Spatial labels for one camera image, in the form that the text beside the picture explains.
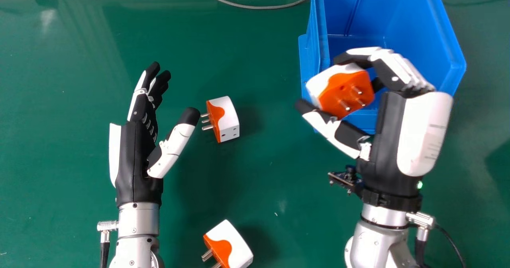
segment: robotic arm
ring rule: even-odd
[[[453,98],[437,92],[408,59],[392,50],[351,49],[337,56],[334,63],[307,83],[313,103],[299,100],[295,107],[330,143],[356,161],[355,167],[346,166],[346,172],[328,174],[331,184],[341,185],[349,194],[354,192],[364,203],[355,235],[345,248],[346,264],[426,267],[423,253],[435,219],[419,212],[421,179],[439,156]],[[321,88],[320,82],[332,78],[332,74],[347,75],[367,68],[374,68],[377,74],[371,81],[374,92],[388,88],[381,96],[375,135],[343,121],[332,111],[323,110],[319,94],[313,91]],[[340,97],[337,100],[349,112]],[[417,261],[406,246],[410,225],[419,228]]]
[[[101,221],[101,268],[108,263],[110,231],[118,230],[116,254],[110,268],[164,267],[159,252],[159,209],[162,178],[177,161],[200,118],[187,108],[163,141],[156,146],[158,123],[155,111],[168,89],[167,70],[151,64],[140,77],[131,98],[127,122],[110,124],[110,180],[117,190],[118,221]]]

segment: blue plastic bin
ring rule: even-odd
[[[439,91],[452,96],[466,72],[441,0],[311,0],[308,28],[299,36],[302,96],[310,100],[306,82],[329,68],[335,56],[368,46],[402,54]],[[380,95],[345,119],[374,133]]]

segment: orange and white plug adapter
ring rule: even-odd
[[[209,250],[202,255],[202,261],[214,257],[217,263],[212,268],[246,268],[253,262],[253,253],[228,220],[207,232],[204,242]]]
[[[214,130],[218,143],[230,141],[239,137],[239,118],[233,107],[230,97],[220,97],[206,102],[207,113],[200,117],[208,117],[202,123],[211,123],[202,127],[202,130]]]
[[[370,76],[355,63],[333,65],[306,83],[312,103],[339,119],[374,101]]]

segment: green table surface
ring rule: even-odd
[[[234,0],[255,5],[293,0]],[[423,211],[470,267],[508,266],[510,83],[508,0],[443,0],[468,70],[444,149],[424,179]],[[0,0],[0,267],[98,266],[96,223],[116,219],[108,126],[123,123],[152,61],[173,79],[160,130],[184,107],[229,95],[242,136],[197,130],[165,179],[161,255],[205,268],[202,235],[223,219],[254,268],[343,267],[361,201],[328,185],[352,163],[293,109],[297,38],[309,4],[249,11],[214,0]],[[457,267],[432,232],[426,260]]]

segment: plug pin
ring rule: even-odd
[[[349,105],[347,105],[347,103],[345,103],[345,102],[344,102],[344,101],[342,101],[342,100],[338,101],[338,103],[339,103],[340,105],[342,105],[342,107],[344,107],[344,110],[346,110],[347,112],[349,112],[349,111],[350,111],[350,107],[349,107]]]
[[[359,105],[361,105],[362,107],[365,107],[366,104],[363,103],[360,99],[356,99],[357,103],[359,103]]]
[[[208,126],[202,127],[202,130],[203,130],[203,131],[210,130],[210,129],[212,129],[213,127],[214,127],[213,125],[208,125]]]
[[[363,92],[360,89],[358,89],[356,86],[352,86],[352,90],[354,92],[356,92],[356,94],[363,94]]]
[[[202,261],[203,261],[203,262],[206,262],[206,261],[208,261],[208,260],[210,259],[210,257],[212,257],[212,256],[213,256],[213,250],[212,250],[212,249],[209,249],[209,250],[207,250],[207,252],[206,252],[204,255],[202,255]]]

